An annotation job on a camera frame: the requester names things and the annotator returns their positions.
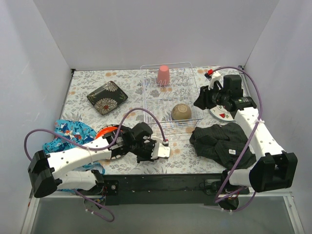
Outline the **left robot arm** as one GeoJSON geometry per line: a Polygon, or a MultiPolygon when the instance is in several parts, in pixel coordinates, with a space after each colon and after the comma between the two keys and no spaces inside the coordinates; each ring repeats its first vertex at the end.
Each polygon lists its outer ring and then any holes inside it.
{"type": "Polygon", "coordinates": [[[146,123],[133,128],[118,126],[84,145],[54,153],[38,151],[30,160],[28,174],[34,197],[46,197],[57,190],[81,189],[98,195],[103,191],[102,176],[93,169],[77,169],[99,160],[111,160],[128,153],[137,162],[155,161],[160,157],[160,143],[152,138],[146,123]]]}

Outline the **pink plastic cup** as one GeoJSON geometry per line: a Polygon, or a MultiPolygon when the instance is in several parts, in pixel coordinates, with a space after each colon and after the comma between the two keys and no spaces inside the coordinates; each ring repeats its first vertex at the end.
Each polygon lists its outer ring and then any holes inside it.
{"type": "Polygon", "coordinates": [[[160,66],[156,82],[160,87],[164,87],[170,83],[170,71],[167,65],[160,66]]]}

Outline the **black floral square plate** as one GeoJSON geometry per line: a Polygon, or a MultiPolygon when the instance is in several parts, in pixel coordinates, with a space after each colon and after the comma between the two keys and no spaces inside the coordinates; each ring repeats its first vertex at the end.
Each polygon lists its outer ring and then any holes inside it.
{"type": "Polygon", "coordinates": [[[116,83],[109,81],[89,93],[87,99],[101,115],[106,115],[124,103],[128,96],[116,83]]]}

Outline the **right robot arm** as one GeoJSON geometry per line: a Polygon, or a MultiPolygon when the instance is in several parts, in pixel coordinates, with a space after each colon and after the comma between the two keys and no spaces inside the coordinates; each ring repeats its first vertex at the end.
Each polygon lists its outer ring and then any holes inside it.
{"type": "Polygon", "coordinates": [[[262,121],[261,108],[251,97],[243,95],[241,77],[211,72],[205,77],[210,83],[200,88],[194,106],[202,110],[224,107],[249,136],[247,146],[252,147],[256,156],[256,164],[251,169],[236,168],[227,172],[220,182],[222,191],[231,194],[243,186],[261,193],[291,187],[298,159],[274,140],[262,121]]]}

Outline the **beige bowl black inside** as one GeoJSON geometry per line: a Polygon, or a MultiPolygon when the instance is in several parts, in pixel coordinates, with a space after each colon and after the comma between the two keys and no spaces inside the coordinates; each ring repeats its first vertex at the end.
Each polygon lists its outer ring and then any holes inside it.
{"type": "Polygon", "coordinates": [[[184,103],[177,104],[171,111],[171,117],[173,120],[190,119],[192,117],[191,108],[184,103]]]}

